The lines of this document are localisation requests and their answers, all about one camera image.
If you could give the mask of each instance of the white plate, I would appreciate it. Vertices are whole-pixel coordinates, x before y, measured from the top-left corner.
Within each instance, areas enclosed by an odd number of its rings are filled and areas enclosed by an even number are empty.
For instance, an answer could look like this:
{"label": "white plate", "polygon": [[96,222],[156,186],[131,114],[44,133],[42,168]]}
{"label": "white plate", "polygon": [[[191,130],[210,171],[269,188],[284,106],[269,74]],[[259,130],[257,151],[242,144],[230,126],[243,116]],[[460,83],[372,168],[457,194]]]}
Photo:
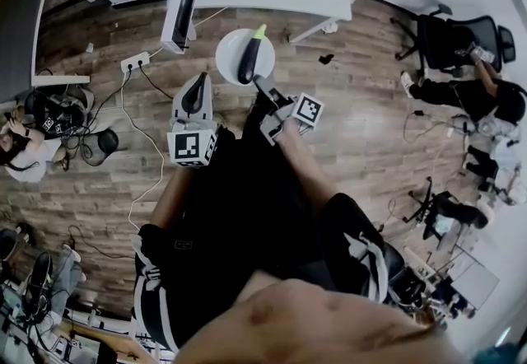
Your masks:
{"label": "white plate", "polygon": [[[238,68],[241,57],[245,52],[247,44],[254,36],[254,32],[255,30],[251,29],[234,30],[225,36],[216,48],[216,66],[218,71],[228,82],[237,86],[254,85],[254,83],[245,85],[238,81]],[[273,44],[264,36],[260,43],[258,57],[256,57],[254,74],[269,77],[274,69],[274,61]]]}

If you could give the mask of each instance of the eggplant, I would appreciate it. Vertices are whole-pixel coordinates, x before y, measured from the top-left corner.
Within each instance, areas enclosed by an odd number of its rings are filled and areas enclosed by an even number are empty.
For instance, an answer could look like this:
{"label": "eggplant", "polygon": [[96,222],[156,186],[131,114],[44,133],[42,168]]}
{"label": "eggplant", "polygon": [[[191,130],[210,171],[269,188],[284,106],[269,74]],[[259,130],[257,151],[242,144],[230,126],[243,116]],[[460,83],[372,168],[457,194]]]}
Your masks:
{"label": "eggplant", "polygon": [[247,44],[244,54],[241,56],[240,66],[238,67],[238,82],[241,84],[250,84],[254,78],[254,68],[256,67],[256,58],[260,43],[265,36],[267,25],[261,25],[254,36]]}

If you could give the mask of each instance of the electrical outlet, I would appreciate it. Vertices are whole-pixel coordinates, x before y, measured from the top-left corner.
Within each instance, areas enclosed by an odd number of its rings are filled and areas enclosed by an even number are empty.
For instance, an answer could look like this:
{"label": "electrical outlet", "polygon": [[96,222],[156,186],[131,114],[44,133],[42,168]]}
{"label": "electrical outlet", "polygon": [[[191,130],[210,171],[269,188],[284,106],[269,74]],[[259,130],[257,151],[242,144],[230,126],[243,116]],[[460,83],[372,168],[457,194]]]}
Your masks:
{"label": "electrical outlet", "polygon": [[123,72],[128,72],[128,65],[130,64],[132,65],[132,70],[139,68],[139,61],[141,61],[141,67],[148,65],[150,63],[150,55],[148,52],[141,52],[138,55],[134,55],[133,57],[121,61],[121,70],[123,70]]}

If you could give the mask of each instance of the black pants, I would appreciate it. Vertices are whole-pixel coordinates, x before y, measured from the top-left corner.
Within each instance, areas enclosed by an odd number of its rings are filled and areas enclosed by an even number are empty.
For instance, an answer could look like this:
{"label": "black pants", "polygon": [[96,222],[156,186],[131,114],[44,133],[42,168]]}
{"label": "black pants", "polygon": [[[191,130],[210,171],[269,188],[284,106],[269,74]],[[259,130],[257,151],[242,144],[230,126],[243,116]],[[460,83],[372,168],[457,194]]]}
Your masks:
{"label": "black pants", "polygon": [[498,165],[496,161],[491,159],[490,155],[486,152],[482,152],[476,147],[469,146],[469,154],[474,157],[478,164],[468,163],[467,169],[476,175],[482,176],[487,179],[494,180],[497,175]]}
{"label": "black pants", "polygon": [[414,84],[409,90],[415,99],[428,104],[461,108],[474,122],[490,114],[497,105],[496,99],[487,93],[481,80],[437,83],[427,79],[421,86]]}

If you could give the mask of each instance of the white shirt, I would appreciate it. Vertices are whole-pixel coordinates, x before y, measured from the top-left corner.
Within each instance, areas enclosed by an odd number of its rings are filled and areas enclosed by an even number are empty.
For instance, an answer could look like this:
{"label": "white shirt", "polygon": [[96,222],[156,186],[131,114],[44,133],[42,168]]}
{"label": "white shirt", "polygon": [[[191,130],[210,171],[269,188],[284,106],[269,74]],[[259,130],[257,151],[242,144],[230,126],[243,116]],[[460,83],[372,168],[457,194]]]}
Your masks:
{"label": "white shirt", "polygon": [[11,164],[18,168],[26,168],[34,162],[37,162],[38,165],[22,172],[12,170],[7,166],[6,170],[15,180],[24,183],[38,183],[46,173],[47,162],[53,159],[61,144],[60,139],[55,138],[53,140],[44,140],[36,151],[28,147],[23,152],[20,152],[11,161]]}

